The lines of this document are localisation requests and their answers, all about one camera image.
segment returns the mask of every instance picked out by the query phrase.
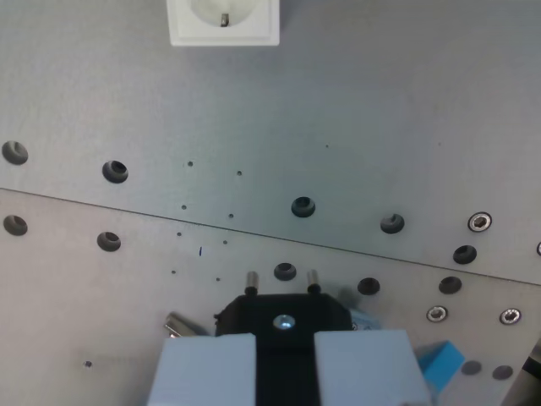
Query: metal cylinder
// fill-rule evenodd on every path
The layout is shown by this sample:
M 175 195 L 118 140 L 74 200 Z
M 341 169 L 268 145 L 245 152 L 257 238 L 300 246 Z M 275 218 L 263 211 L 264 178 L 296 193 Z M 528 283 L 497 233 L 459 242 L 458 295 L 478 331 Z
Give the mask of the metal cylinder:
M 318 294 L 321 292 L 320 279 L 318 278 L 318 272 L 315 269 L 308 272 L 308 292 L 310 294 Z
M 258 289 L 260 288 L 260 276 L 257 272 L 250 271 L 246 274 L 246 289 L 244 289 L 245 294 L 257 294 Z

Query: silver bolt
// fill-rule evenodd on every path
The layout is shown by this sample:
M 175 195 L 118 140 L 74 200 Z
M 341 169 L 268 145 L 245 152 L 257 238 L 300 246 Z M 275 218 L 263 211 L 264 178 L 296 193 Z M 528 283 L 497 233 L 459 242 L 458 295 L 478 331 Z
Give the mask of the silver bolt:
M 469 227 L 470 230 L 474 231 L 475 233 L 481 233 L 482 231 L 487 230 L 491 224 L 492 224 L 492 217 L 490 216 L 489 213 L 485 213 L 484 211 L 475 213 L 467 221 L 467 226 Z
M 439 323 L 447 318 L 449 313 L 447 309 L 443 306 L 434 306 L 426 312 L 426 318 L 433 323 Z
M 511 325 L 517 324 L 521 320 L 521 311 L 519 309 L 507 309 L 500 315 L 501 324 Z
M 291 315 L 277 315 L 272 324 L 278 330 L 289 330 L 295 326 L 295 319 Z

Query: blue block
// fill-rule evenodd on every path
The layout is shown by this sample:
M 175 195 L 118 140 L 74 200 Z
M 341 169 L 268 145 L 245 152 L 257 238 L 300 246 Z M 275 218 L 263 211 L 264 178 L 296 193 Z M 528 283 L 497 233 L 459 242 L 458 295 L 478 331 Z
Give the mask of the blue block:
M 464 355 L 449 341 L 418 359 L 424 380 L 440 393 L 464 362 Z

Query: electrical socket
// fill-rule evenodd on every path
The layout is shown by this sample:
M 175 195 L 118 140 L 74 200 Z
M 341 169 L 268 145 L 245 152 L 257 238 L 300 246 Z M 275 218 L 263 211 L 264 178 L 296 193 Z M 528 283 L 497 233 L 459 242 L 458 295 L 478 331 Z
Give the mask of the electrical socket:
M 176 47 L 280 43 L 280 0 L 167 0 Z

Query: gray metal plate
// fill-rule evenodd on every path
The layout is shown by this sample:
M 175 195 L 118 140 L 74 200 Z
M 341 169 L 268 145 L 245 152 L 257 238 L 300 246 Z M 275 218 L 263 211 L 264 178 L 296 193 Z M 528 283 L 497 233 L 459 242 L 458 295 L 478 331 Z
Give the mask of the gray metal plate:
M 0 230 L 0 404 L 144 404 L 167 314 L 213 332 L 213 315 L 242 294 L 247 271 L 259 273 L 261 293 L 277 294 L 304 292 L 307 271 L 317 269 L 324 291 L 384 328 L 406 329 L 415 348 L 451 340 L 483 370 L 459 373 L 441 406 L 499 404 L 512 378 L 495 381 L 492 370 L 510 365 L 516 376 L 541 329 L 535 285 L 0 190 L 0 218 L 10 214 L 29 231 Z M 120 250 L 98 248 L 103 231 L 120 237 Z M 288 283 L 273 276 L 283 261 L 298 269 Z M 441 294 L 440 280 L 452 275 L 462 290 Z M 361 299 L 364 277 L 378 278 L 381 290 Z M 448 319 L 428 322 L 433 305 Z M 522 311 L 515 326 L 498 321 L 509 307 Z
M 538 1 L 288 0 L 278 47 L 179 49 L 165 1 L 0 0 L 0 140 L 30 153 L 0 186 L 541 283 L 540 20 Z

